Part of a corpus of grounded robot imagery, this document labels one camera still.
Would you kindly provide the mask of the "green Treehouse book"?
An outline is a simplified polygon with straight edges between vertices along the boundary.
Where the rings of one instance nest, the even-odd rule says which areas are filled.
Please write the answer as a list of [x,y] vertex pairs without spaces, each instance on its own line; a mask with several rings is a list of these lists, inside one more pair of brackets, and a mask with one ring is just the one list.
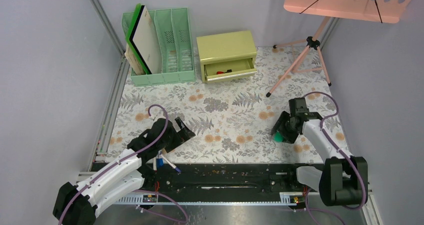
[[140,75],[141,71],[140,71],[139,62],[130,48],[126,49],[124,56],[126,60],[128,61],[129,65],[131,66],[131,69],[135,72],[135,74]]

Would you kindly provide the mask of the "white perforated board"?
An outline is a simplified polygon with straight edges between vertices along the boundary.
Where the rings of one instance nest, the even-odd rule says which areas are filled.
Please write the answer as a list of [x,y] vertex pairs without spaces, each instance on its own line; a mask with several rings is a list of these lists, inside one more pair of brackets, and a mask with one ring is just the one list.
[[151,74],[160,74],[162,53],[154,20],[145,5],[135,32],[134,42]]

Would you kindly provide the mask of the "purple cartoon book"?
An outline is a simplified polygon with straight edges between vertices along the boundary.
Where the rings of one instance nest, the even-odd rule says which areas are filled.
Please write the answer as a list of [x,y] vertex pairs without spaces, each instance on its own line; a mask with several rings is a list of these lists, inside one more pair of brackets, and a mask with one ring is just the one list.
[[142,65],[137,60],[136,55],[133,53],[128,44],[126,44],[124,56],[137,76],[145,74]]

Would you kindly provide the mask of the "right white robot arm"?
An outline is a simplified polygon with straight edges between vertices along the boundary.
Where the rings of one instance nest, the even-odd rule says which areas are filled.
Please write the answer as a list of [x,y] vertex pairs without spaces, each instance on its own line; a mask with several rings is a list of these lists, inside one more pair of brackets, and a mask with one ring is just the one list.
[[277,142],[294,144],[300,135],[306,137],[323,160],[323,168],[300,166],[287,176],[287,186],[299,191],[304,186],[319,192],[326,206],[359,209],[367,202],[368,163],[361,156],[344,151],[324,129],[324,118],[308,109],[305,98],[288,101],[271,129]]

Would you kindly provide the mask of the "white blue marker pen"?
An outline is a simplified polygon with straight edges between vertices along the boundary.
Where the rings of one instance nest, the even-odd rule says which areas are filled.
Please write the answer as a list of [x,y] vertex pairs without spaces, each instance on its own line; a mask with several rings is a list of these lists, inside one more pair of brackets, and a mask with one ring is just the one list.
[[170,165],[174,170],[176,170],[178,173],[181,173],[182,171],[168,158],[166,158],[163,154],[160,155],[160,157],[168,164]]

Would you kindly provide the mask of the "yellow-green drawer cabinet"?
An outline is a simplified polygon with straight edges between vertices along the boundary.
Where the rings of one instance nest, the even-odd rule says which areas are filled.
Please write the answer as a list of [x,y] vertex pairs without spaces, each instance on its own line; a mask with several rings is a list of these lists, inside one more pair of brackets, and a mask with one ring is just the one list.
[[[196,38],[201,80],[205,84],[247,78],[257,73],[257,49],[249,30]],[[216,74],[218,71],[230,73]]]

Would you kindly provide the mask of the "green cube block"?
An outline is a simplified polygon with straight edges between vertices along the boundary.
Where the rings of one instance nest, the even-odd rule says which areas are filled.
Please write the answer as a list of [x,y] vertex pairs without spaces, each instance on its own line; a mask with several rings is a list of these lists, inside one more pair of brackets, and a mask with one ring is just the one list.
[[273,135],[273,140],[275,141],[275,142],[277,142],[277,143],[282,143],[282,142],[284,142],[284,137],[279,133],[279,132],[276,132],[274,135]]

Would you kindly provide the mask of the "green clip file folder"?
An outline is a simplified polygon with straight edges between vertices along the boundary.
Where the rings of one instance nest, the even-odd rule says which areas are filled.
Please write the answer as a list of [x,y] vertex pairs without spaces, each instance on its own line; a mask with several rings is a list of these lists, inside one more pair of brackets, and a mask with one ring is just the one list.
[[126,41],[128,43],[128,46],[130,47],[131,51],[133,52],[135,59],[138,61],[139,65],[140,65],[140,69],[142,71],[144,71],[145,75],[151,75],[151,70],[149,69],[149,67],[146,65],[145,60],[143,59],[143,56],[141,55],[141,53],[139,52],[134,38],[135,38],[135,33],[136,33],[136,29],[138,27],[139,21],[141,19],[141,15],[142,12],[144,10],[145,6],[142,5],[141,3],[138,3],[135,6],[135,9],[133,11],[130,23],[128,25],[128,29],[127,29],[127,33],[126,33]]

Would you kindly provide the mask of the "red black stamp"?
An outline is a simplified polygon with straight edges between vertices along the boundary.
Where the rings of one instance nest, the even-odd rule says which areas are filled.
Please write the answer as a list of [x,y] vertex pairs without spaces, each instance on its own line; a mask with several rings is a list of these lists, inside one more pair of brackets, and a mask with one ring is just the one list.
[[221,74],[226,74],[226,73],[231,73],[231,72],[232,72],[231,69],[228,69],[227,71],[217,71],[216,75],[221,75]]

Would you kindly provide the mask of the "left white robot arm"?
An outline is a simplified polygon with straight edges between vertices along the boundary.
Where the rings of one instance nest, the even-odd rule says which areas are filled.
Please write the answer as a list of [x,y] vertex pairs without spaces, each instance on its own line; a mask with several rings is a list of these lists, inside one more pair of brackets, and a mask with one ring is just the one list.
[[105,209],[127,194],[156,189],[156,172],[147,162],[195,137],[179,117],[175,122],[179,131],[167,118],[158,119],[132,139],[114,161],[75,185],[62,185],[52,212],[59,224],[92,225]]

